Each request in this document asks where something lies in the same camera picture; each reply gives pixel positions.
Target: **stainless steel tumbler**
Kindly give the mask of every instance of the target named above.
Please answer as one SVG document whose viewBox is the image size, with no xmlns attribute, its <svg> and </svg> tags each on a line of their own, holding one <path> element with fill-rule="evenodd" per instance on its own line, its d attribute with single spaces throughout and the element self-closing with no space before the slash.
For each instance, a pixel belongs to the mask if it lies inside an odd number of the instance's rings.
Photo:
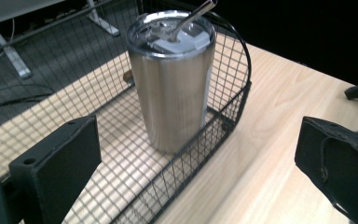
<svg viewBox="0 0 358 224">
<path fill-rule="evenodd" d="M 176 24 L 188 12 L 162 11 L 139 18 L 127 32 L 127 48 L 148 137 L 157 150 L 174 153 L 204 125 L 215 45 L 203 17 Z"/>
</svg>

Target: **wire mesh basket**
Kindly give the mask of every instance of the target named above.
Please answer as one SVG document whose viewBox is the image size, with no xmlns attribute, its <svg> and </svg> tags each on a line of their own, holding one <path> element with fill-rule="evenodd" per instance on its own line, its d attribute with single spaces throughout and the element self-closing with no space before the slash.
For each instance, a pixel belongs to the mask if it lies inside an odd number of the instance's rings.
<svg viewBox="0 0 358 224">
<path fill-rule="evenodd" d="M 136 88 L 125 78 L 131 70 L 125 34 L 139 15 L 168 9 L 193 7 L 173 0 L 104 1 L 0 47 L 2 179 L 9 162 L 65 122 L 95 114 L 103 162 L 64 222 L 157 220 L 233 131 L 251 87 L 244 41 L 227 21 L 208 13 L 216 47 L 206 125 L 175 155 L 153 149 Z M 21 78 L 7 48 L 18 52 L 29 78 Z"/>
</svg>

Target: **desk leg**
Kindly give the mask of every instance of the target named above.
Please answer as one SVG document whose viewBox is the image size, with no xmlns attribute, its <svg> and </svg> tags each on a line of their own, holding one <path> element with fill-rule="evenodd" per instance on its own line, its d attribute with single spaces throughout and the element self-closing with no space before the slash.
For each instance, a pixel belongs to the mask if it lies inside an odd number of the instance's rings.
<svg viewBox="0 0 358 224">
<path fill-rule="evenodd" d="M 0 34 L 0 45 L 6 46 L 7 42 Z M 28 69 L 25 62 L 20 57 L 19 53 L 12 48 L 11 46 L 4 47 L 5 54 L 10 59 L 11 63 L 13 64 L 14 68 L 16 68 L 19 76 L 23 79 L 26 79 L 31 76 L 31 71 Z"/>
<path fill-rule="evenodd" d="M 93 0 L 87 0 L 87 3 L 89 4 L 89 7 L 95 7 Z M 107 33 L 111 34 L 112 36 L 120 35 L 120 32 L 116 27 L 112 26 L 107 21 L 104 21 L 98 16 L 97 10 L 95 10 L 95 8 L 89 14 L 89 19 L 95 22 L 97 25 L 101 26 Z"/>
</svg>

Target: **black wire basket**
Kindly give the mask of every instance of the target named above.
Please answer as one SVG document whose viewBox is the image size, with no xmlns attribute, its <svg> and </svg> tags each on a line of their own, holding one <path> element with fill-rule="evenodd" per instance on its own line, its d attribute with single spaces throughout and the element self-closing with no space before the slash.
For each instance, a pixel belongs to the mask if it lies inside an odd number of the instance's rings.
<svg viewBox="0 0 358 224">
<path fill-rule="evenodd" d="M 103 1 L 20 35 L 13 25 L 14 37 L 0 46 L 2 179 L 12 160 L 65 122 L 95 114 L 103 162 L 64 222 L 158 219 L 232 133 L 251 87 L 245 42 L 226 20 L 207 13 L 216 47 L 206 125 L 175 155 L 153 149 L 136 88 L 126 78 L 125 34 L 139 15 L 168 9 L 194 7 L 173 0 Z M 29 77 L 19 74 L 7 48 L 18 52 Z"/>
</svg>

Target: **wooden table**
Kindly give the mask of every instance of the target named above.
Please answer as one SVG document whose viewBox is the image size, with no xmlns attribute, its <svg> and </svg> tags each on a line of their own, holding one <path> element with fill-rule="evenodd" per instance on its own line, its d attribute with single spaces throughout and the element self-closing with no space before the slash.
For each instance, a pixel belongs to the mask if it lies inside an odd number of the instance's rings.
<svg viewBox="0 0 358 224">
<path fill-rule="evenodd" d="M 358 131 L 358 100 L 344 94 L 351 84 L 249 50 L 253 86 L 240 123 L 159 223 L 349 223 L 294 157 L 304 116 Z"/>
</svg>

